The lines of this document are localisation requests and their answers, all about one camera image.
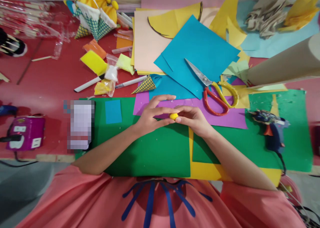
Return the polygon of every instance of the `green paper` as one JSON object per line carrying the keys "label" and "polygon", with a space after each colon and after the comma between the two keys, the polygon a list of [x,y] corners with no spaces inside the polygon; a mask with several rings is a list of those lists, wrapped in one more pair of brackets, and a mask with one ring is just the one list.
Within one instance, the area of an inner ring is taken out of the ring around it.
{"label": "green paper", "polygon": [[[95,105],[92,147],[136,123],[135,98],[93,98]],[[105,102],[121,100],[122,123],[106,124]],[[188,127],[171,124],[133,142],[105,171],[111,176],[190,177]]]}
{"label": "green paper", "polygon": [[[250,107],[271,110],[272,94],[276,94],[279,114],[290,122],[284,129],[285,150],[282,153],[288,170],[310,172],[313,152],[306,115],[305,91],[290,89],[284,92],[250,94]],[[246,112],[248,130],[214,126],[223,137],[240,150],[257,166],[262,168],[283,169],[276,153],[265,147],[263,133],[266,126],[253,121],[251,114]],[[219,164],[216,156],[206,143],[194,135],[193,161]]]}

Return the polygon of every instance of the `blue rectangle paper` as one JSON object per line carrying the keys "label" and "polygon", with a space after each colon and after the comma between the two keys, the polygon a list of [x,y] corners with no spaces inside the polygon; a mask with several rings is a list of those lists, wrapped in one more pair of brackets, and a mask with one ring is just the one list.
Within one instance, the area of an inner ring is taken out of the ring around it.
{"label": "blue rectangle paper", "polygon": [[239,52],[192,15],[155,64],[201,99],[203,83],[186,63],[185,58],[211,81],[218,82],[222,72],[237,58]]}
{"label": "blue rectangle paper", "polygon": [[122,123],[120,100],[105,102],[106,124]]}

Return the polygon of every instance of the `yellow scissor handle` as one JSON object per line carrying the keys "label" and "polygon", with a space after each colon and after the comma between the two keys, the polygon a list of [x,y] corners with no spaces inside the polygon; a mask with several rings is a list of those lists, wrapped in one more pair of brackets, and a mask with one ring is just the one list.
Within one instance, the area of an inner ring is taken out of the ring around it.
{"label": "yellow scissor handle", "polygon": [[[232,105],[230,105],[228,103],[228,101],[226,100],[226,98],[224,97],[219,85],[221,85],[222,87],[225,87],[227,90],[229,90],[232,93],[232,96],[233,96],[233,104]],[[225,102],[227,104],[227,106],[229,108],[234,108],[237,106],[237,104],[239,103],[239,95],[238,95],[238,92],[236,91],[236,89],[232,85],[225,83],[225,82],[223,82],[223,83],[222,82],[218,82],[218,83],[213,82],[212,86],[215,87],[220,98],[222,99],[223,102]]]}

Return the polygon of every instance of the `yellow clay ball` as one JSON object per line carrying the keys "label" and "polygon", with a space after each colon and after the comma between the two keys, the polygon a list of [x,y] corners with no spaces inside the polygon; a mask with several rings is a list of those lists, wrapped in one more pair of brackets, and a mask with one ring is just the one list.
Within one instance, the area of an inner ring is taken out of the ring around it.
{"label": "yellow clay ball", "polygon": [[170,119],[176,120],[176,118],[178,118],[178,114],[177,113],[170,115]]}

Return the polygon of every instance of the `cable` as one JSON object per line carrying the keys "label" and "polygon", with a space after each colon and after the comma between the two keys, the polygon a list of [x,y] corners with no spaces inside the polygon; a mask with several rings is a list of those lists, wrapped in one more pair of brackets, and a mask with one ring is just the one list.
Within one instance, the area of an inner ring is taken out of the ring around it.
{"label": "cable", "polygon": [[9,166],[9,167],[22,167],[22,166],[32,165],[32,164],[37,163],[37,162],[38,162],[38,161],[35,161],[35,162],[32,162],[32,163],[28,163],[28,164],[20,165],[20,166],[11,165],[11,164],[8,164],[8,163],[6,163],[6,162],[4,162],[4,161],[0,161],[0,164],[3,164],[3,165],[5,165],[5,166]]}
{"label": "cable", "polygon": [[302,207],[302,209],[304,210],[304,212],[306,213],[306,217],[308,218],[305,221],[305,224],[308,224],[310,221],[310,217],[308,216],[307,211],[304,209],[303,205],[291,194],[291,192],[288,191],[288,189],[284,186],[284,184],[280,181],[280,184],[282,185],[282,187],[287,191],[287,193],[296,201],[298,202],[298,204]]}
{"label": "cable", "polygon": [[281,176],[285,176],[286,173],[287,173],[287,168],[286,168],[286,165],[285,165],[285,163],[284,163],[282,154],[277,153],[277,152],[276,152],[276,154],[279,156],[279,158],[280,158],[280,160],[281,160],[281,162],[282,162],[282,166],[283,166],[283,174],[282,174]]}

